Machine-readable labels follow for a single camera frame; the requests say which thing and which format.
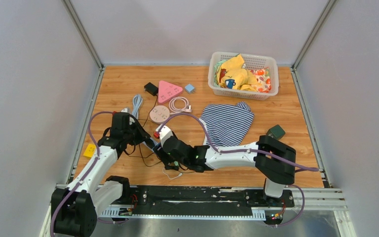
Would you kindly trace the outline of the light blue power strip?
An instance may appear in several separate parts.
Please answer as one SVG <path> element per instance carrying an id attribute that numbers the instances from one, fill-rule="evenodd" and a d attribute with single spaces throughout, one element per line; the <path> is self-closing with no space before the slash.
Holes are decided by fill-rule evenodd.
<path id="1" fill-rule="evenodd" d="M 150 138 L 150 139 L 147 139 L 144 143 L 154 154 L 156 155 L 159 154 L 159 151 L 161 149 L 161 144 L 159 142 Z"/>

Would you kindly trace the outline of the black adapter with cable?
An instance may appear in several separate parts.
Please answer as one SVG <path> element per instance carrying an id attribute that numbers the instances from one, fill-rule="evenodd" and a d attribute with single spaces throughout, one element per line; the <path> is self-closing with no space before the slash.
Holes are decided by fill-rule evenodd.
<path id="1" fill-rule="evenodd" d="M 157 158 L 154 151 L 148 148 L 144 144 L 139 144 L 138 146 L 134 146 L 131 153 L 128 154 L 127 151 L 125 151 L 125 154 L 131 158 L 141 159 L 145 167 L 153 167 L 158 164 L 161 164 L 160 159 Z"/>

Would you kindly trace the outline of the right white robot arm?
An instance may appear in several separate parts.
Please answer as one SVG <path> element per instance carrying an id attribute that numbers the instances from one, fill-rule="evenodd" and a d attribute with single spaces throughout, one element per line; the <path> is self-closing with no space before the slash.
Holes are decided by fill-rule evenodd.
<path id="1" fill-rule="evenodd" d="M 190 146 L 175 135 L 160 137 L 162 149 L 179 164 L 195 172 L 225 167 L 255 167 L 265 177 L 263 202 L 275 206 L 282 199 L 283 189 L 295 182 L 296 150 L 270 136 L 243 146 Z"/>

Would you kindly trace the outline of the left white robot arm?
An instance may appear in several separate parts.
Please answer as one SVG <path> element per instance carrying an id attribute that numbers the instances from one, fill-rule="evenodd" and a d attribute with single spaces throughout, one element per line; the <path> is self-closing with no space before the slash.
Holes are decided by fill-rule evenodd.
<path id="1" fill-rule="evenodd" d="M 125 204 L 131 195 L 128 178 L 110 176 L 100 183 L 128 145 L 150 139 L 137 118 L 126 112 L 109 112 L 112 124 L 99 140 L 96 150 L 81 173 L 65 188 L 56 188 L 51 197 L 50 235 L 89 237 L 98 218 L 114 201 Z"/>

